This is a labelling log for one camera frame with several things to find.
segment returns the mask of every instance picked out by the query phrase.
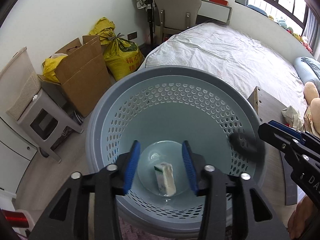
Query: yellow bag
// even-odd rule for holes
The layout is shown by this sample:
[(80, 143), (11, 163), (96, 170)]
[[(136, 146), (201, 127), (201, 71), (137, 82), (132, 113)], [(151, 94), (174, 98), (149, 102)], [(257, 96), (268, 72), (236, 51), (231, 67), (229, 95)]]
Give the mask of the yellow bag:
[(116, 81), (136, 71), (144, 60), (136, 43), (114, 37), (103, 53), (104, 61)]
[(44, 62), (43, 75), (53, 82), (60, 83), (54, 71), (66, 56), (67, 55), (46, 58)]
[(103, 17), (94, 26), (93, 30), (89, 32), (89, 35), (99, 35), (101, 45), (110, 44), (111, 40), (108, 40), (109, 37), (115, 37), (116, 26), (113, 22), (109, 21), (107, 18)]

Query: pink plush toy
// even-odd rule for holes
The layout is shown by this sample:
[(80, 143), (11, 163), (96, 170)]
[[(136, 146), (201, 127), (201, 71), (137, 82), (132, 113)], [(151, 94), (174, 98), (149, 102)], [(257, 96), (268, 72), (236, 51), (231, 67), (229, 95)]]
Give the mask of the pink plush toy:
[(310, 46), (309, 46), (309, 44), (308, 44), (307, 42), (303, 41), (302, 45), (305, 46), (306, 49), (307, 49), (310, 53), (312, 53), (312, 49), (310, 48)]

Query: human hand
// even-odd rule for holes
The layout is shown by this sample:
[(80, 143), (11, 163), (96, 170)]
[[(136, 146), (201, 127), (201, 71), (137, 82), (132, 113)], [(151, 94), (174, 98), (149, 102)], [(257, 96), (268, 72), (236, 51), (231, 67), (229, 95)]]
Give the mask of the human hand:
[(312, 215), (314, 209), (313, 202), (305, 196), (297, 205), (297, 209), (292, 213), (288, 221), (288, 231), (291, 239), (299, 238), (305, 229), (306, 220)]

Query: window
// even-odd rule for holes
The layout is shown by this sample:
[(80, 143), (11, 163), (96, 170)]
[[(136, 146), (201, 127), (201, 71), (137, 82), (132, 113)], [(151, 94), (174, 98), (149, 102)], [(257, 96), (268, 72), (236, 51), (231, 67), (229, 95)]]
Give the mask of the window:
[(282, 17), (295, 33), (302, 35), (306, 27), (308, 7), (304, 0), (249, 0), (249, 4), (264, 10), (275, 20)]

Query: mattress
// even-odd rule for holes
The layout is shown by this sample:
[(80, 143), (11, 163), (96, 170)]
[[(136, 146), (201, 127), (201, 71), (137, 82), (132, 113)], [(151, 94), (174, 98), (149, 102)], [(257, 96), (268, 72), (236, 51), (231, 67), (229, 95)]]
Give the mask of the mattress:
[(260, 41), (229, 26), (204, 23), (174, 35), (154, 49), (140, 68), (159, 65), (207, 71), (245, 98), (258, 86), (285, 106), (293, 106), (301, 116), (307, 109), (304, 85), (293, 65)]

